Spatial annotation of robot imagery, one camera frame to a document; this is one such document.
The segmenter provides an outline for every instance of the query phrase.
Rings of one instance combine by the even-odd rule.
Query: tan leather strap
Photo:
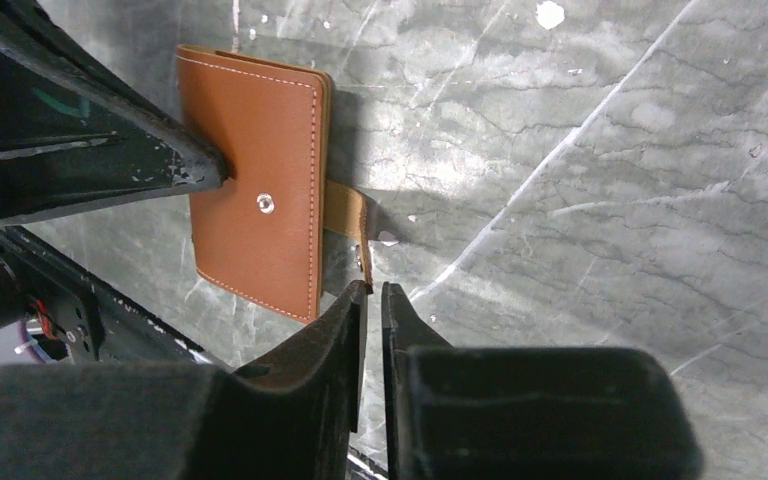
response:
[[[366,198],[351,187],[326,180],[323,217],[326,229],[357,240],[363,278],[369,293],[372,293],[372,255],[369,253]]]

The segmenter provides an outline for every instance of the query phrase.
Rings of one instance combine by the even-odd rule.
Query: wallet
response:
[[[190,195],[199,275],[303,323],[322,293],[323,230],[355,239],[371,293],[367,204],[325,178],[333,83],[319,71],[177,50],[184,123],[225,155],[219,190]]]

